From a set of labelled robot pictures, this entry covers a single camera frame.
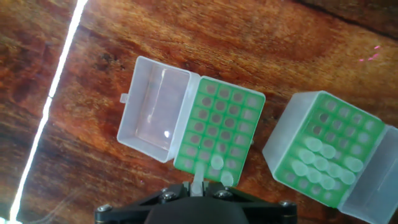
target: pipette tip box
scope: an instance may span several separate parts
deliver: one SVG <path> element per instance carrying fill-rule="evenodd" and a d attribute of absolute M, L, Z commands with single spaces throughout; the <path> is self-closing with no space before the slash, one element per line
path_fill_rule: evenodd
<path fill-rule="evenodd" d="M 138 57 L 118 141 L 160 162 L 225 185 L 238 184 L 266 97 Z"/>
<path fill-rule="evenodd" d="M 325 91 L 294 94 L 262 153 L 275 180 L 343 213 L 387 223 L 398 206 L 398 130 Z"/>

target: wooden table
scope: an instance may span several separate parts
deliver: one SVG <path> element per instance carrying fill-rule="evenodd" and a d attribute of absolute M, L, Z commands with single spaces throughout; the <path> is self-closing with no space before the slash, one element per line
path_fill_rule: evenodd
<path fill-rule="evenodd" d="M 0 3 L 2 217 L 14 200 L 75 4 Z M 123 206 L 192 180 L 171 162 L 116 140 L 119 98 L 138 55 L 267 96 L 239 190 L 296 202 L 299 223 L 364 223 L 276 182 L 261 150 L 300 91 L 329 91 L 398 126 L 398 43 L 287 0 L 89 0 L 25 184 L 20 220 L 92 223 L 99 205 Z"/>

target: open box lid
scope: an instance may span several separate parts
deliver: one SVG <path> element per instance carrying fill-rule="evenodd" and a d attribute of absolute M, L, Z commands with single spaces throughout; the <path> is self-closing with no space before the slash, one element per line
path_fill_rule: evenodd
<path fill-rule="evenodd" d="M 398 129 L 385 135 L 339 210 L 369 223 L 388 223 L 398 206 Z"/>
<path fill-rule="evenodd" d="M 149 58 L 138 57 L 118 141 L 160 162 L 175 157 L 187 125 L 200 76 Z"/>

